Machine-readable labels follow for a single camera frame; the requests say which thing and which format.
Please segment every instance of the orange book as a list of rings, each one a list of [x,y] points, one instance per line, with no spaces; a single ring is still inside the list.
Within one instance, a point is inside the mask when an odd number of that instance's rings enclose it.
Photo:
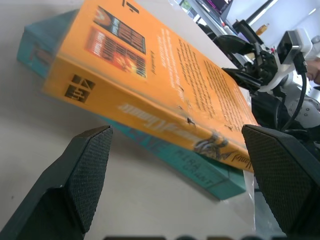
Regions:
[[[257,124],[235,81],[133,0],[86,0],[44,91],[239,169]]]

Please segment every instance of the teal book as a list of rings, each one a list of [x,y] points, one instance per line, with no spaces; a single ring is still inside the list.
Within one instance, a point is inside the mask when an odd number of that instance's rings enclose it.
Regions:
[[[60,41],[76,14],[77,10],[74,10],[27,25],[24,28],[17,59],[41,77],[46,78]],[[242,170],[116,121],[106,118],[105,120],[217,199],[225,200],[246,191]]]

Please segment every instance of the textured rubber pad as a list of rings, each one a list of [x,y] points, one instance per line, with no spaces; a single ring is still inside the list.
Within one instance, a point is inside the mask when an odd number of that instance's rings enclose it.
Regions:
[[[248,125],[242,134],[259,188],[282,231],[301,234],[308,228],[308,233],[319,232],[306,226],[320,199],[315,182],[315,178],[319,182],[315,172],[320,170],[319,162],[290,135]]]
[[[68,180],[67,190],[85,233],[90,229],[104,186],[111,140],[111,128],[91,138]]]

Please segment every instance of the white wall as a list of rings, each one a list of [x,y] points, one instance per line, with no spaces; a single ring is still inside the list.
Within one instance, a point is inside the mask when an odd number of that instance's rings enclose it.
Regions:
[[[318,1],[314,0],[278,0],[251,27],[256,31],[269,23],[270,26],[260,37],[268,47],[273,47],[278,45],[285,31],[292,30],[317,6]],[[319,21],[314,23],[314,27],[317,28],[317,25]]]
[[[298,23],[294,28],[305,29],[311,39],[320,35],[320,8],[310,16],[306,17],[302,22]]]
[[[267,0],[233,0],[227,20],[234,24],[236,20],[246,20]]]

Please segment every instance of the white table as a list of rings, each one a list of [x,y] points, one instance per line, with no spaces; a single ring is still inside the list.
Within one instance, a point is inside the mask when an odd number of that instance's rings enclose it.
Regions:
[[[24,25],[74,9],[79,1],[1,2],[0,229],[73,136],[105,125],[90,112],[44,95],[43,80],[16,61]],[[138,2],[220,67],[234,67],[178,5],[168,0]],[[86,239],[102,240],[106,235],[172,239],[181,234],[238,239],[253,234],[254,203],[248,193],[228,204],[218,202],[120,132],[113,136],[103,191]],[[246,176],[250,191],[252,177]]]

